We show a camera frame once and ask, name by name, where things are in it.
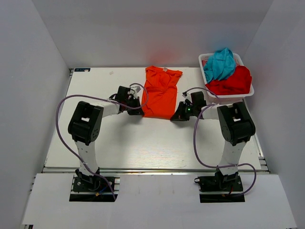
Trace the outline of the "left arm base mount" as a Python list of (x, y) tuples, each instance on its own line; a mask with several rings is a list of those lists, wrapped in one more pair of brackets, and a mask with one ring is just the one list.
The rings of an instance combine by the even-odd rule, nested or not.
[(115, 202), (119, 193), (118, 177), (105, 177), (84, 175), (76, 169), (73, 177), (70, 202)]

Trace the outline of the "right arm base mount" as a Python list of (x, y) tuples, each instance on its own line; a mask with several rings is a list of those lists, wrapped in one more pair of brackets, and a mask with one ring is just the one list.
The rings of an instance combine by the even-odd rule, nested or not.
[(200, 203), (241, 203), (245, 202), (244, 189), (238, 172), (223, 175), (219, 169), (213, 176), (194, 179), (199, 185)]

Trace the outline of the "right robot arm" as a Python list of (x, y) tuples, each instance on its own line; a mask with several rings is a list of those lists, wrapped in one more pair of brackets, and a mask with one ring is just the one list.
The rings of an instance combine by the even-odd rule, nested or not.
[[(238, 176), (239, 161), (244, 147), (255, 134), (254, 122), (244, 104), (207, 104), (203, 92), (183, 93), (184, 101), (170, 118), (171, 121), (188, 121), (196, 117), (193, 130), (193, 149), (198, 162), (207, 168), (216, 169), (219, 174), (215, 184), (220, 190), (227, 190)], [(196, 146), (196, 132), (200, 120), (217, 120), (224, 138), (224, 149), (220, 163), (216, 166), (205, 164), (199, 159)]]

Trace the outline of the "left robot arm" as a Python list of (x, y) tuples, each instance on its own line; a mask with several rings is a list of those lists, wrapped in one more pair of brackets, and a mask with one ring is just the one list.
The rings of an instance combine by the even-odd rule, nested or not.
[(141, 86), (133, 83), (130, 87), (120, 86), (115, 95), (100, 105), (78, 102), (68, 125), (68, 133), (83, 160), (76, 175), (84, 180), (89, 190), (96, 190), (101, 184), (101, 179), (97, 176), (100, 169), (96, 161), (95, 140), (100, 133), (102, 119), (125, 111), (129, 115), (144, 115), (137, 95), (140, 90)]

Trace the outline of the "orange t-shirt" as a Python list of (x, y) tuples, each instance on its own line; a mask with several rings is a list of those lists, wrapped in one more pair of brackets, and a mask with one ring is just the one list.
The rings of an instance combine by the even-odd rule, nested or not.
[(169, 120), (175, 112), (177, 83), (183, 72), (150, 66), (145, 69), (146, 89), (142, 94), (144, 117)]

